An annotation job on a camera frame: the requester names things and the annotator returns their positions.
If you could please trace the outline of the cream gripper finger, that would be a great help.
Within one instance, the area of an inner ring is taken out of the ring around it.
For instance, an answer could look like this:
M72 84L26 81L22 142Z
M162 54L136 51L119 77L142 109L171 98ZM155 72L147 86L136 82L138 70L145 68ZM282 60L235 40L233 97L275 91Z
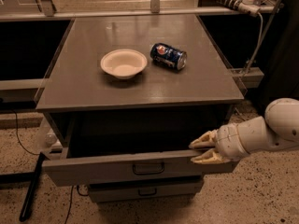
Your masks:
M200 156L191 158L195 164L222 164L229 162L230 159L223 157L215 148L212 148Z
M198 149L198 148L214 147L216 145L216 137L217 137L216 130L205 132L200 137L193 140L189 144L189 148Z

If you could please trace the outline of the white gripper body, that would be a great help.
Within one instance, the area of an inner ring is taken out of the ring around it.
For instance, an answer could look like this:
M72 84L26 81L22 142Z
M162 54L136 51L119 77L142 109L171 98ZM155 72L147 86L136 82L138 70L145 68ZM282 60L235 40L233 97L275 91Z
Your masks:
M240 161L249 155L242 146L235 123L223 125L217 130L216 149L229 161Z

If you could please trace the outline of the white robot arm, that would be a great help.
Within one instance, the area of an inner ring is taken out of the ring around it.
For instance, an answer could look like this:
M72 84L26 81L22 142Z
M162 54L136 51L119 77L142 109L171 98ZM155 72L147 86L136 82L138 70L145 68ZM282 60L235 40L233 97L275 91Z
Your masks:
M271 102L264 116L229 123L202 134L189 144L191 149L207 148L193 157L196 164L240 161L260 151L286 151L299 148L299 101L280 98Z

